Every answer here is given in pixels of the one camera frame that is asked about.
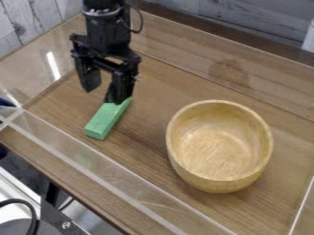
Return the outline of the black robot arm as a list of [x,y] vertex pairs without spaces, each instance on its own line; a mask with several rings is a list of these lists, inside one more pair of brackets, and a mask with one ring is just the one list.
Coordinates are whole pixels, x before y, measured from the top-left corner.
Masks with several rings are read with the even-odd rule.
[[132,96],[142,57],[130,48],[132,5],[128,0],[83,0],[87,34],[71,34],[71,56],[83,90],[94,91],[102,84],[101,71],[113,75],[105,96],[106,103],[121,105]]

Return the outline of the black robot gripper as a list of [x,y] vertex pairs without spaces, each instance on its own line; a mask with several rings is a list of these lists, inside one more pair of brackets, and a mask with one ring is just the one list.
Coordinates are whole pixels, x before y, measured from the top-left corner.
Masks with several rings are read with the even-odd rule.
[[141,56],[130,48],[130,6],[85,6],[87,34],[73,34],[73,57],[83,90],[90,93],[102,85],[101,68],[112,73],[125,68],[130,73],[114,72],[105,96],[106,103],[121,105],[132,96],[137,82]]

